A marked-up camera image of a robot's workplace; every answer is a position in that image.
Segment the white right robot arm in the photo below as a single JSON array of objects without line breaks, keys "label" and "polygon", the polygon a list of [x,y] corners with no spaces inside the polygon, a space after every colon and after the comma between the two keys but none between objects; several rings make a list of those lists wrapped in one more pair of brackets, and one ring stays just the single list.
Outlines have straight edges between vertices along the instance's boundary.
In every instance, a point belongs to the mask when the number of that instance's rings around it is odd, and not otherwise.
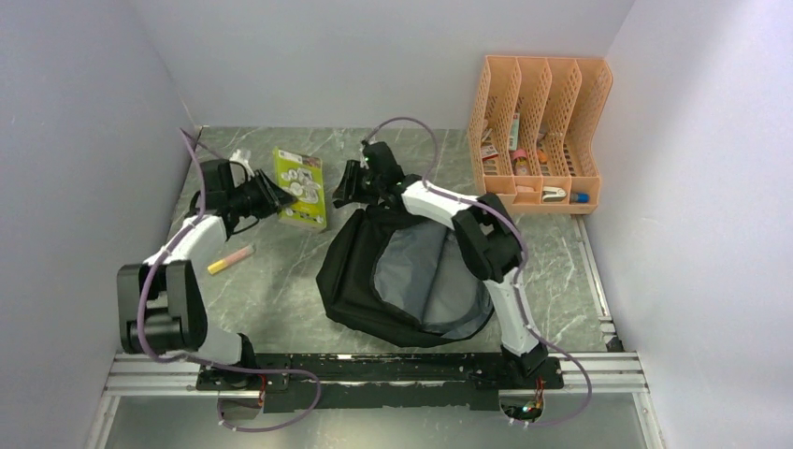
[{"label": "white right robot arm", "polygon": [[386,143],[365,140],[360,157],[346,162],[332,202],[336,208],[393,206],[453,230],[466,268],[494,306],[507,380],[526,387],[539,377],[549,344],[535,327],[523,288],[526,242],[496,195],[462,195],[407,175]]}]

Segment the black student backpack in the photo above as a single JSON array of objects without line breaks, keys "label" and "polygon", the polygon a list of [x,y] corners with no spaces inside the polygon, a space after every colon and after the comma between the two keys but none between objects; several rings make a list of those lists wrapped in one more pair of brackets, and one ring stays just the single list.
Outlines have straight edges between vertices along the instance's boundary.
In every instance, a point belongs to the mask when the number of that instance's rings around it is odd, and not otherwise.
[{"label": "black student backpack", "polygon": [[316,283],[329,319],[398,347],[468,340],[495,311],[451,228],[382,206],[354,211]]}]

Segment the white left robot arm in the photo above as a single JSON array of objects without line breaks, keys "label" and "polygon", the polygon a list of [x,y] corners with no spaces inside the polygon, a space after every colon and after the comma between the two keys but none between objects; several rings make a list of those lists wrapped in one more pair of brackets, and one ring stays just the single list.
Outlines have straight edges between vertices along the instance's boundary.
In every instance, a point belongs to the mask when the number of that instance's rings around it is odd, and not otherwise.
[{"label": "white left robot arm", "polygon": [[245,336],[209,323],[199,277],[237,233],[242,219],[266,219],[296,198],[260,169],[235,181],[238,166],[228,159],[201,163],[199,189],[180,230],[146,260],[122,266],[116,281],[126,353],[187,354],[221,364],[222,377],[244,389],[257,380],[259,363]]}]

